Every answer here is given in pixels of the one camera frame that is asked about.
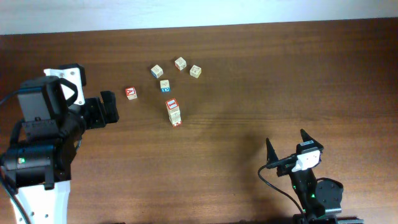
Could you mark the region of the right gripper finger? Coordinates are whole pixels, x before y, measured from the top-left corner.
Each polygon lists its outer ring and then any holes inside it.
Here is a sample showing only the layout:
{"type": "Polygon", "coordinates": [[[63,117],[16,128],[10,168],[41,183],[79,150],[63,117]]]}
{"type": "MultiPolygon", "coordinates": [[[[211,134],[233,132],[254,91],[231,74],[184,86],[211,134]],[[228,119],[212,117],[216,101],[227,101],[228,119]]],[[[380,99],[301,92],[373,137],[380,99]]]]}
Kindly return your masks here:
{"type": "Polygon", "coordinates": [[[322,149],[323,145],[320,144],[317,140],[312,138],[304,129],[300,130],[300,135],[302,137],[303,142],[300,143],[301,146],[307,146],[309,144],[313,144],[315,147],[322,149]]]}
{"type": "Polygon", "coordinates": [[[277,162],[279,161],[279,159],[275,153],[275,150],[274,150],[269,138],[266,138],[266,149],[267,149],[266,168],[273,169],[275,166],[277,166],[277,162]]]}

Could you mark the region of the plain white wooden block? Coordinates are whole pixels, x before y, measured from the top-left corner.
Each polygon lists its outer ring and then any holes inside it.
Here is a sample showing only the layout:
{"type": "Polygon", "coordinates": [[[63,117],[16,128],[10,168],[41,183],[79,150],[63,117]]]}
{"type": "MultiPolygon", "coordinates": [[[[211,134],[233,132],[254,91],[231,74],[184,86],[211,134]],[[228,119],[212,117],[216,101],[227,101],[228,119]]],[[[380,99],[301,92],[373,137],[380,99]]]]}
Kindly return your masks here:
{"type": "Polygon", "coordinates": [[[165,102],[168,113],[174,113],[179,110],[179,104],[175,98],[172,98],[165,102]]]}

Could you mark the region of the yellow letter wooden block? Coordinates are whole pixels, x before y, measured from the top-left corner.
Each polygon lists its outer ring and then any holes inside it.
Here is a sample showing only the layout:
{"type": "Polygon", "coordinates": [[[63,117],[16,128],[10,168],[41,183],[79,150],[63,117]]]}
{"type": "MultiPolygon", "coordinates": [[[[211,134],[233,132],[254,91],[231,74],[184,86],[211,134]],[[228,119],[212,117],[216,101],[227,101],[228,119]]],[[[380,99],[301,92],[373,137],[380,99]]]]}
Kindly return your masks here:
{"type": "Polygon", "coordinates": [[[170,110],[169,111],[169,116],[170,117],[180,116],[180,110],[170,110]]]}

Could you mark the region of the green sided picture block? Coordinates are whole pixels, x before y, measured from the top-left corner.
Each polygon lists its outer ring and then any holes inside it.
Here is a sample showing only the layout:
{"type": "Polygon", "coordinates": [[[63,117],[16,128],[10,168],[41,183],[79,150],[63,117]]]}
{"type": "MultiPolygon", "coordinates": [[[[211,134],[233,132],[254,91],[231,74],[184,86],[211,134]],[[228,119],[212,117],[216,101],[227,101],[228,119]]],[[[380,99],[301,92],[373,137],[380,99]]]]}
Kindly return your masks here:
{"type": "Polygon", "coordinates": [[[178,122],[178,121],[180,121],[180,120],[181,120],[181,116],[171,116],[171,117],[170,117],[170,121],[171,121],[172,123],[178,122]]]}

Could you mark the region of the leaf picture wooden block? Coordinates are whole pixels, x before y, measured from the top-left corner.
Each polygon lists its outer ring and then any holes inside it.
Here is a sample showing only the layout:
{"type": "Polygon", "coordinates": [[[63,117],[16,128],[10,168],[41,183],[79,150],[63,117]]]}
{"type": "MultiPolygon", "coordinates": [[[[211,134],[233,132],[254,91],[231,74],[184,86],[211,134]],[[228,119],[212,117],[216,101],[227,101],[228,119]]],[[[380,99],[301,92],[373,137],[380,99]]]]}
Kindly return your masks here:
{"type": "Polygon", "coordinates": [[[177,122],[172,123],[173,127],[177,127],[181,124],[182,124],[182,121],[177,121],[177,122]]]}

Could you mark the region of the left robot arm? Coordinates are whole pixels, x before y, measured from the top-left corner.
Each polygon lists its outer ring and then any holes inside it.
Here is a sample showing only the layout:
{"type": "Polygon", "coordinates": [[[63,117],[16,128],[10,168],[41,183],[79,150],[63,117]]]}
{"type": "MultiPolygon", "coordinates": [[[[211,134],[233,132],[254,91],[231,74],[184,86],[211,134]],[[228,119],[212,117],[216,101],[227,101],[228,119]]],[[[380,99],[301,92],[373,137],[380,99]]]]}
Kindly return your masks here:
{"type": "Polygon", "coordinates": [[[17,223],[66,223],[71,164],[88,129],[119,120],[116,96],[75,104],[78,90],[55,76],[28,80],[15,92],[24,115],[1,155],[1,184],[17,223]]]}

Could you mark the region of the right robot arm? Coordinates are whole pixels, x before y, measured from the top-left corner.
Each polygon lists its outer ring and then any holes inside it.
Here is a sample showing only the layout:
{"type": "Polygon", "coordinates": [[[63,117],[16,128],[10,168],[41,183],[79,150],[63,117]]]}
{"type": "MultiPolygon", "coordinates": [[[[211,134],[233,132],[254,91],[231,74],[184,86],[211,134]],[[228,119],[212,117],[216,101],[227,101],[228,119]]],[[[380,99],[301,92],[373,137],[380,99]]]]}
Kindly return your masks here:
{"type": "Polygon", "coordinates": [[[316,178],[312,169],[320,164],[323,145],[304,129],[300,130],[302,142],[296,153],[279,159],[269,139],[266,139],[267,169],[277,169],[277,176],[288,175],[298,197],[294,204],[299,214],[294,223],[337,223],[336,214],[341,212],[343,184],[329,178],[316,178]]]}

